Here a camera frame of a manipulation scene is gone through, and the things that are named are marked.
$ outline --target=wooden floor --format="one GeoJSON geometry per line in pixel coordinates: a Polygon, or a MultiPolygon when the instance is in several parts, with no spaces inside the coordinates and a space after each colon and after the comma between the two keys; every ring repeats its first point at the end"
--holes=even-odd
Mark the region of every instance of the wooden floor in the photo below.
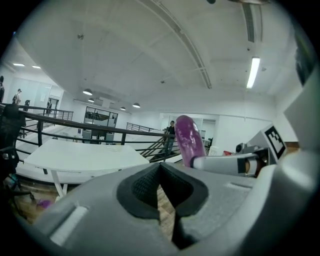
{"type": "MultiPolygon", "coordinates": [[[[43,211],[55,203],[58,192],[53,184],[42,184],[22,178],[19,178],[19,181],[21,183],[21,191],[30,191],[34,195],[34,200],[29,195],[17,196],[15,198],[20,211],[27,221],[32,224],[43,211]]],[[[68,192],[73,188],[75,187],[68,186],[68,192]]],[[[175,221],[175,209],[160,186],[157,190],[157,197],[160,227],[168,239],[171,240],[175,221]]],[[[11,208],[15,214],[18,214],[12,204],[11,208]]]]}

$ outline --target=white ceiling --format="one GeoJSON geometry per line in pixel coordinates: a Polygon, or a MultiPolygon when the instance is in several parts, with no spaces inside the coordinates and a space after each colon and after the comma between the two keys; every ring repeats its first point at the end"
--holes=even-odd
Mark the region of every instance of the white ceiling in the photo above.
{"type": "Polygon", "coordinates": [[[75,99],[86,101],[82,91],[90,88],[115,109],[132,111],[132,103],[165,97],[170,89],[245,91],[253,56],[261,57],[261,66],[251,91],[273,96],[298,82],[294,32],[275,4],[251,10],[254,43],[242,5],[227,0],[51,0],[25,21],[17,38],[75,99]]]}

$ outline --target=purple object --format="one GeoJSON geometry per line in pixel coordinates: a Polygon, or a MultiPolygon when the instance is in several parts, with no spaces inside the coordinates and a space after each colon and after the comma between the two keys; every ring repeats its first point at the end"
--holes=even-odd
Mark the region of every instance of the purple object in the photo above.
{"type": "Polygon", "coordinates": [[[51,201],[50,200],[42,200],[40,199],[39,202],[36,204],[37,206],[41,206],[43,208],[48,208],[51,205],[51,201]]]}
{"type": "Polygon", "coordinates": [[[204,157],[206,155],[197,125],[191,117],[181,115],[177,118],[174,129],[183,164],[186,167],[190,167],[190,163],[194,157],[204,157]]]}

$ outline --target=window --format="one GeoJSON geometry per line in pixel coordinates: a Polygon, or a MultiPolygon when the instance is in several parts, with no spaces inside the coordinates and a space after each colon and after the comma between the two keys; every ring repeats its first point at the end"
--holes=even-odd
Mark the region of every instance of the window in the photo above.
{"type": "Polygon", "coordinates": [[[118,114],[87,106],[84,116],[85,124],[116,127],[118,114]]]}

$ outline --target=white table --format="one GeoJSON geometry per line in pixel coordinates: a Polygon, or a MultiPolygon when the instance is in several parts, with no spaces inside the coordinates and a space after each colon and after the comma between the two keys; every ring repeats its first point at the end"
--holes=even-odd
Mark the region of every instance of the white table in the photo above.
{"type": "Polygon", "coordinates": [[[149,161],[128,145],[100,145],[50,139],[24,159],[26,164],[51,171],[60,197],[66,194],[57,171],[103,172],[148,164],[149,161]]]}

